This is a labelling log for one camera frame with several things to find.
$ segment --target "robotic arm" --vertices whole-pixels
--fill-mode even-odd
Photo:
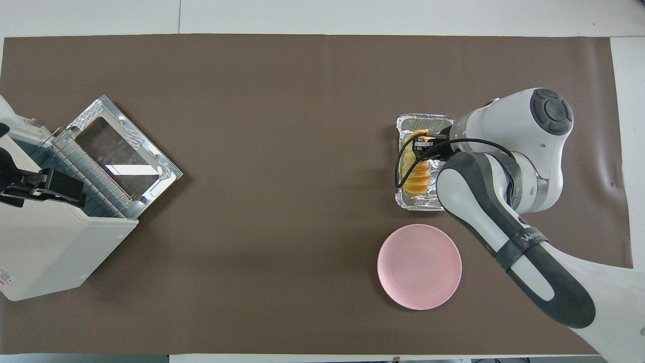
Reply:
[[[493,101],[460,119],[464,142],[437,178],[443,207],[552,319],[609,362],[645,362],[645,273],[581,260],[549,244],[520,213],[551,207],[562,191],[562,146],[573,127],[567,102],[545,88]]]

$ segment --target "label sticker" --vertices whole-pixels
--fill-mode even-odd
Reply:
[[[14,277],[11,276],[9,271],[0,267],[0,289],[11,285],[13,281],[14,281]]]

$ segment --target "round plate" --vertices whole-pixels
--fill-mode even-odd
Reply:
[[[461,256],[440,229],[411,224],[385,240],[377,269],[392,300],[410,309],[426,310],[445,303],[457,290]]]

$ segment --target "brown table mat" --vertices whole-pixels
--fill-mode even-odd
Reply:
[[[0,296],[0,352],[594,353],[447,214],[393,197],[397,116],[460,117],[531,87],[561,93],[576,124],[560,201],[527,221],[566,253],[630,266],[607,38],[5,39],[16,113],[53,131],[106,94],[185,176],[80,288]],[[376,275],[411,223],[462,256],[457,292],[430,311],[399,307]]]

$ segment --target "foil container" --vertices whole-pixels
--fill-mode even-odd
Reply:
[[[399,150],[408,136],[415,130],[428,129],[430,132],[440,132],[446,127],[450,127],[455,120],[445,115],[432,114],[403,114],[397,119],[397,130],[399,130]],[[397,203],[409,211],[443,211],[444,208],[439,203],[437,197],[437,177],[443,167],[444,162],[439,160],[430,160],[430,185],[428,190],[422,194],[411,194],[399,188],[395,194]],[[399,170],[401,175],[406,171]]]

